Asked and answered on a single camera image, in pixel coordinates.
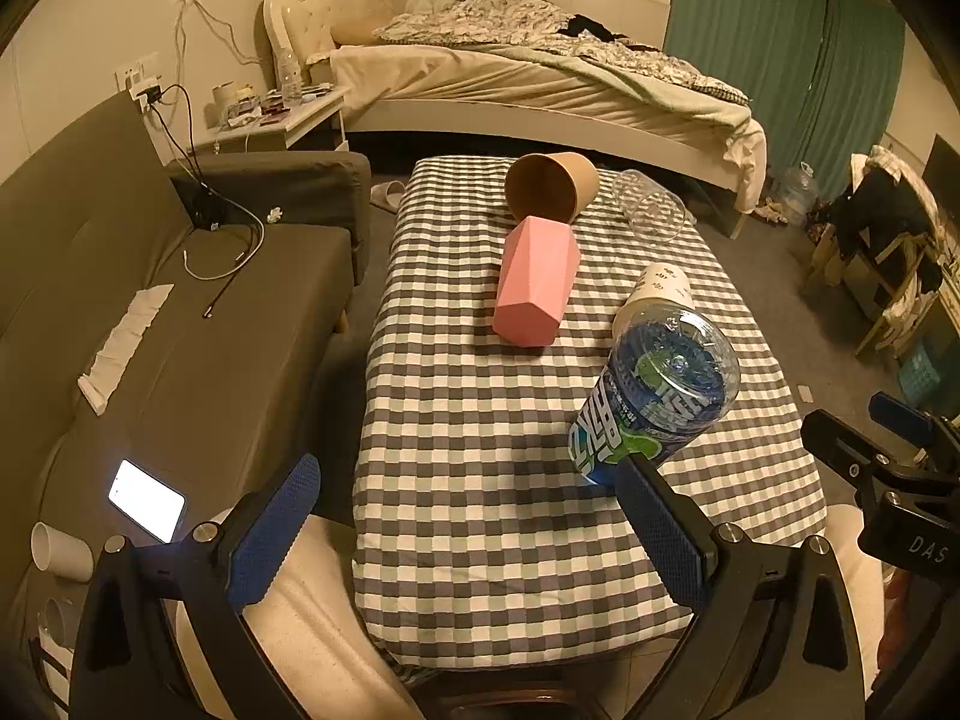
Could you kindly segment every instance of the phone screen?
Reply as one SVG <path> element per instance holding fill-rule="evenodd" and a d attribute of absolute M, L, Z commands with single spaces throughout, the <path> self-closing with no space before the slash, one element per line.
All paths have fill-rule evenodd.
<path fill-rule="evenodd" d="M 110 487 L 110 502 L 147 533 L 169 543 L 184 512 L 184 497 L 129 460 L 122 461 Z"/>

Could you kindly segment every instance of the brown sofa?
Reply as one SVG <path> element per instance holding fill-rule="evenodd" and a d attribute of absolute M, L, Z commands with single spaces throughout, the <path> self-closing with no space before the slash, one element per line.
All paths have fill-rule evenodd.
<path fill-rule="evenodd" d="M 186 497 L 175 538 L 258 488 L 302 450 L 311 386 L 366 265 L 370 166 L 353 153 L 212 155 L 211 186 L 265 218 L 260 252 L 216 304 L 248 226 L 195 229 L 126 95 L 105 101 L 0 186 L 0 674 L 18 704 L 38 699 L 27 640 L 51 596 L 85 586 L 37 571 L 37 520 L 86 541 L 152 542 L 107 502 L 128 458 Z M 133 294 L 174 284 L 109 399 L 77 386 Z"/>

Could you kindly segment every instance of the gray floor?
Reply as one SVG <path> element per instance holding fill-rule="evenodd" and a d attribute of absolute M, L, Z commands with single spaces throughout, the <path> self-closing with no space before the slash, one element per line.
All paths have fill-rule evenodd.
<path fill-rule="evenodd" d="M 375 176 L 374 181 L 396 176 Z M 813 244 L 796 228 L 771 227 L 748 218 L 740 237 L 731 241 L 709 223 L 706 207 L 691 204 L 701 218 L 697 229 L 730 275 L 784 369 L 800 413 L 827 409 L 859 431 L 890 447 L 901 461 L 908 447 L 871 422 L 867 402 L 880 389 L 892 394 L 896 376 L 892 361 L 853 349 L 870 328 L 851 295 L 842 287 L 827 288 L 807 298 L 800 293 Z M 319 512 L 352 524 L 352 471 L 360 445 L 364 370 L 368 342 L 383 293 L 395 217 L 371 207 L 371 261 L 347 314 L 350 332 L 334 338 L 325 359 L 315 448 L 323 465 Z M 803 403 L 798 385 L 810 387 L 814 402 Z M 821 466 L 828 503 L 853 502 L 853 489 Z"/>

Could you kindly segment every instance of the green curtain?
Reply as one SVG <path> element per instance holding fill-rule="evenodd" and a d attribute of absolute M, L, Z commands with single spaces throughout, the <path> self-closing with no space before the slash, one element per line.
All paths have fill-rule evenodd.
<path fill-rule="evenodd" d="M 789 160 L 813 167 L 822 197 L 835 197 L 850 183 L 851 153 L 880 142 L 902 60 L 904 19 L 891 6 L 827 1 L 824 42 Z"/>
<path fill-rule="evenodd" d="M 810 131 L 805 100 L 816 70 L 827 0 L 671 0 L 664 50 L 742 89 L 779 173 Z"/>

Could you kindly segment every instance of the headboard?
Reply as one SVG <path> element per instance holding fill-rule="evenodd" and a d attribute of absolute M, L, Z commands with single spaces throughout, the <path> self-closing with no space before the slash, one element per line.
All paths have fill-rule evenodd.
<path fill-rule="evenodd" d="M 383 13 L 392 17 L 390 0 L 263 0 L 263 23 L 274 50 L 275 70 L 280 52 L 292 50 L 301 74 L 308 79 L 310 65 L 328 57 L 336 47 L 330 37 L 331 25 Z"/>

